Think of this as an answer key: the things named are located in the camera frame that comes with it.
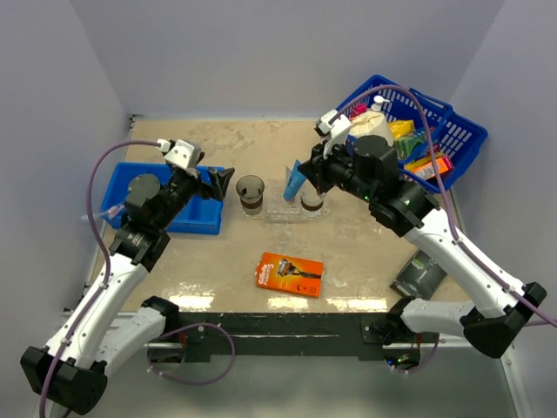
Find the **dark smoked plastic cup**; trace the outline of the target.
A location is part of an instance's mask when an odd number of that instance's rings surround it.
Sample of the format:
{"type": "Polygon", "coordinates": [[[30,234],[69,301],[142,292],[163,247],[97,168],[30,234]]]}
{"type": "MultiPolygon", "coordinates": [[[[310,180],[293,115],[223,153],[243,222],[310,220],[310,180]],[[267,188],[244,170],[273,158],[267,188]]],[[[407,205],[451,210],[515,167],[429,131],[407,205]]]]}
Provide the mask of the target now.
{"type": "Polygon", "coordinates": [[[236,183],[236,192],[242,210],[247,215],[257,215],[263,209],[264,181],[256,175],[245,175],[236,183]]]}

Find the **white toothpaste tube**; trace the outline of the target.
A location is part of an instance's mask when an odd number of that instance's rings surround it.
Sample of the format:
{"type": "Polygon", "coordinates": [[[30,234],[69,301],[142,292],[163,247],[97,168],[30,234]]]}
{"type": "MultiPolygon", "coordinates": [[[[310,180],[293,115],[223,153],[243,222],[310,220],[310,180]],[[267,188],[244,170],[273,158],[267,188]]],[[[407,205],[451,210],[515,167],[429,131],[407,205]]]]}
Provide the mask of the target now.
{"type": "Polygon", "coordinates": [[[292,176],[292,169],[287,166],[285,168],[285,181],[286,181],[286,183],[290,182],[291,176],[292,176]]]}

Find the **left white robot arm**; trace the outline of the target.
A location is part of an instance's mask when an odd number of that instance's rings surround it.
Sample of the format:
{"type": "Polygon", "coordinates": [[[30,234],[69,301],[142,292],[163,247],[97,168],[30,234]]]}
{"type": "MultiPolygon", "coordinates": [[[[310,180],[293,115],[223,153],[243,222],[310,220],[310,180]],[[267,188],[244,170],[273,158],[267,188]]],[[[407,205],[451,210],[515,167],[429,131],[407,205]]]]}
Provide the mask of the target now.
{"type": "Polygon", "coordinates": [[[70,318],[43,347],[28,347],[20,360],[40,396],[37,417],[88,414],[109,377],[144,344],[174,340],[182,331],[178,306],[160,297],[145,300],[117,331],[109,328],[131,292],[147,277],[167,247],[168,225],[190,200],[224,199],[234,169],[175,168],[167,184],[152,174],[135,177],[124,200],[123,224],[104,250],[104,270],[70,318]]]}

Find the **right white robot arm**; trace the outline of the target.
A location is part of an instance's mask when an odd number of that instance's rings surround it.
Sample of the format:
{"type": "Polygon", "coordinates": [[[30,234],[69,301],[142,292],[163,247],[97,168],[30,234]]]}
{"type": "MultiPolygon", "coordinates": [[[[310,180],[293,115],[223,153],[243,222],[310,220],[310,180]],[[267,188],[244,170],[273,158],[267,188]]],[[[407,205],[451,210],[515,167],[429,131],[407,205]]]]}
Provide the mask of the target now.
{"type": "Polygon", "coordinates": [[[299,166],[317,192],[338,187],[365,201],[383,227],[427,254],[470,299],[403,298],[386,316],[385,343],[406,342],[415,334],[449,334],[500,358],[546,298],[545,288],[510,276],[464,234],[454,238],[446,211],[421,185],[402,178],[397,152],[382,137],[357,138],[351,152],[343,145],[325,147],[315,145],[299,166]]]}

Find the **clear textured acrylic tray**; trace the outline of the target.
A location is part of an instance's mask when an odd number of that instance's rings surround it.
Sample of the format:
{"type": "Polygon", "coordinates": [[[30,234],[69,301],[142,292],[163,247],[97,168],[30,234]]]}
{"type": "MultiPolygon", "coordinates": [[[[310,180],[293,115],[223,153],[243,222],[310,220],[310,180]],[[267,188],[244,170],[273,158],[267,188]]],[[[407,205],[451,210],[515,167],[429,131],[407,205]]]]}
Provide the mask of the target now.
{"type": "Polygon", "coordinates": [[[305,186],[291,201],[284,199],[283,191],[282,185],[270,185],[263,192],[260,205],[255,208],[240,205],[240,208],[244,215],[251,219],[261,219],[267,223],[276,224],[317,221],[327,217],[331,212],[329,202],[305,186]]]}

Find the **blue plastic bin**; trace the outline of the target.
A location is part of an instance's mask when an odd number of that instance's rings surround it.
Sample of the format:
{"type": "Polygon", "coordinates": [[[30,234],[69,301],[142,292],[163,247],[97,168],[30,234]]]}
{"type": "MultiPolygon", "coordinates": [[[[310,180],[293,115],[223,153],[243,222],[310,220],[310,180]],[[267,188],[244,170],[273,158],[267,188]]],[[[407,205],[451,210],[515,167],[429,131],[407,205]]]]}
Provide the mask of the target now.
{"type": "MultiPolygon", "coordinates": [[[[152,174],[162,184],[166,184],[171,177],[171,168],[165,164],[155,163],[118,163],[111,175],[111,180],[98,212],[119,203],[124,203],[130,182],[142,174],[152,174]]],[[[204,200],[199,196],[194,196],[168,226],[167,232],[218,235],[221,227],[222,209],[222,202],[214,199],[204,200]]],[[[107,219],[106,222],[113,229],[118,229],[121,226],[122,214],[115,219],[107,219]]]]}

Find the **small red box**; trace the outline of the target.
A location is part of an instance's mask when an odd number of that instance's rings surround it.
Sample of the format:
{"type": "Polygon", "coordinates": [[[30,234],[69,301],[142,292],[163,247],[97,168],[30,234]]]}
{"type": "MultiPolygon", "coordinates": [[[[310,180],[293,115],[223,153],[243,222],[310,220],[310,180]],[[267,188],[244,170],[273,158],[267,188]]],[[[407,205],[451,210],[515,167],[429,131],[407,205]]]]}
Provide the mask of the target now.
{"type": "Polygon", "coordinates": [[[357,116],[365,113],[366,111],[367,111],[367,106],[365,103],[356,104],[351,110],[350,118],[356,118],[357,116]]]}

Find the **white pump bottle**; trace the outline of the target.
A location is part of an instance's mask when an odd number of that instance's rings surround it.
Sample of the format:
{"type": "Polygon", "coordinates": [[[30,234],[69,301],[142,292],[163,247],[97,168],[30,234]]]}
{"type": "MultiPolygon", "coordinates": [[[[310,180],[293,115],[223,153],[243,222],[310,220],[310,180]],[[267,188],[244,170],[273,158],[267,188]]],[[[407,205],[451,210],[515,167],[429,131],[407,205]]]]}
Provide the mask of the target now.
{"type": "Polygon", "coordinates": [[[381,95],[375,95],[373,97],[373,103],[371,105],[371,109],[376,112],[382,112],[383,106],[385,104],[390,104],[390,101],[381,95]]]}

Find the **green sponge pack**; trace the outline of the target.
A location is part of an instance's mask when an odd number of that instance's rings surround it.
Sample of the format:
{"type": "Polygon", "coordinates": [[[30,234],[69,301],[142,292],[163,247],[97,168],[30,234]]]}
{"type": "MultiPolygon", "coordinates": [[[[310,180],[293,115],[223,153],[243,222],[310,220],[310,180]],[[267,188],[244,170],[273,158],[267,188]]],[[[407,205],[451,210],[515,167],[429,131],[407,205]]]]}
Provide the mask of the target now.
{"type": "Polygon", "coordinates": [[[426,134],[423,131],[417,131],[409,135],[397,137],[393,145],[398,153],[399,159],[407,159],[417,147],[425,142],[425,140],[426,134]]]}

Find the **yellow sponge pack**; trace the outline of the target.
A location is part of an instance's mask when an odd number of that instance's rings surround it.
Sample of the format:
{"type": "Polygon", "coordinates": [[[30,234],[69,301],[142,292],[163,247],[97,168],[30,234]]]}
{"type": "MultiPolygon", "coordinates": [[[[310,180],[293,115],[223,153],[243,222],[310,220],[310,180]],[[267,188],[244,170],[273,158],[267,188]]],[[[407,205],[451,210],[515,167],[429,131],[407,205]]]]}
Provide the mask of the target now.
{"type": "Polygon", "coordinates": [[[394,140],[408,136],[415,131],[415,124],[411,119],[393,120],[388,124],[388,126],[394,140]]]}

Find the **orange razor box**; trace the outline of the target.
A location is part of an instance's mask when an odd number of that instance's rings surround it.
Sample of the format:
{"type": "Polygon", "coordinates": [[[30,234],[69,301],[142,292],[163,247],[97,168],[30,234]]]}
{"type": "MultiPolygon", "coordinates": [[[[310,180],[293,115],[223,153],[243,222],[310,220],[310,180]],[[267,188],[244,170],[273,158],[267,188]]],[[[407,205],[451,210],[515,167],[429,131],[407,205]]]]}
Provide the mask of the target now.
{"type": "Polygon", "coordinates": [[[255,284],[266,290],[317,299],[324,268],[321,261],[265,252],[256,267],[255,284]]]}

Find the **orange pink box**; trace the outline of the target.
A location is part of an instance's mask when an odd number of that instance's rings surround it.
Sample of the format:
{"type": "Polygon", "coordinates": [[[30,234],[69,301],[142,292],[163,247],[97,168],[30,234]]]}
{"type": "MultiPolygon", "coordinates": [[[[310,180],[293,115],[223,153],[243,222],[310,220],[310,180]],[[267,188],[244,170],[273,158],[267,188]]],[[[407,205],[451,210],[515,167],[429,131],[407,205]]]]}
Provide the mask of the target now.
{"type": "MultiPolygon", "coordinates": [[[[435,164],[439,174],[450,172],[453,169],[453,163],[450,158],[444,154],[436,155],[435,164]]],[[[425,157],[405,165],[408,172],[413,173],[416,177],[423,180],[432,179],[435,176],[433,162],[431,157],[425,157]]]]}

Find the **blue shopping basket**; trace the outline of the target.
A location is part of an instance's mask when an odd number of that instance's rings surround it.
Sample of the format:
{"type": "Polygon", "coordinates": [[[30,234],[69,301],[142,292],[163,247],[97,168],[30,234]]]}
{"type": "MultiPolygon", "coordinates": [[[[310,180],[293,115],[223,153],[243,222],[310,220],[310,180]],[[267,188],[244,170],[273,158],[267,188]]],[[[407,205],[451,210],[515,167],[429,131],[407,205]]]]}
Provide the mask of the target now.
{"type": "MultiPolygon", "coordinates": [[[[389,101],[382,105],[382,112],[389,122],[413,120],[415,126],[421,129],[423,123],[415,103],[405,93],[391,89],[389,86],[392,83],[392,80],[381,75],[373,75],[337,108],[342,110],[345,115],[349,115],[353,108],[350,103],[365,91],[376,88],[378,94],[389,101]]],[[[480,153],[480,148],[488,135],[487,129],[462,117],[453,110],[450,104],[440,99],[415,89],[411,89],[411,93],[419,100],[426,114],[428,126],[433,129],[433,142],[440,147],[440,151],[447,155],[453,164],[452,170],[440,175],[445,189],[449,190],[480,153]]]]}

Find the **black green razor package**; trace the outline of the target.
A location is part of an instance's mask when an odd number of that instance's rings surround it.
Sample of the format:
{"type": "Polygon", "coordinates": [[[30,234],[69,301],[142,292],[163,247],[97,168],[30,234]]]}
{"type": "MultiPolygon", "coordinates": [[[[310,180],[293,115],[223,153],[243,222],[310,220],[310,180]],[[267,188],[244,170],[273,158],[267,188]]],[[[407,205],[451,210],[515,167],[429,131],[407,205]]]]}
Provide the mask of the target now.
{"type": "Polygon", "coordinates": [[[390,288],[401,296],[430,300],[446,277],[446,272],[419,250],[399,271],[390,288]]]}

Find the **black aluminium base frame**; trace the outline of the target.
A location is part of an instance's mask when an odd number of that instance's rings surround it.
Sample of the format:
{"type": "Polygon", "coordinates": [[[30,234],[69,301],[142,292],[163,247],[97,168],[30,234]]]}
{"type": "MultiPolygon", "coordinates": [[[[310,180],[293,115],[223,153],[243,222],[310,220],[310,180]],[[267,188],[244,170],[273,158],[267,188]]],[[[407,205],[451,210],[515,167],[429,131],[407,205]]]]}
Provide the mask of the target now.
{"type": "Polygon", "coordinates": [[[71,331],[64,326],[39,349],[42,368],[109,375],[144,344],[173,340],[186,362],[214,355],[357,356],[385,358],[384,347],[442,334],[466,338],[482,354],[497,359],[513,342],[523,320],[515,310],[484,318],[470,303],[399,300],[387,313],[182,313],[177,305],[152,296],[114,332],[106,307],[71,331]]]}

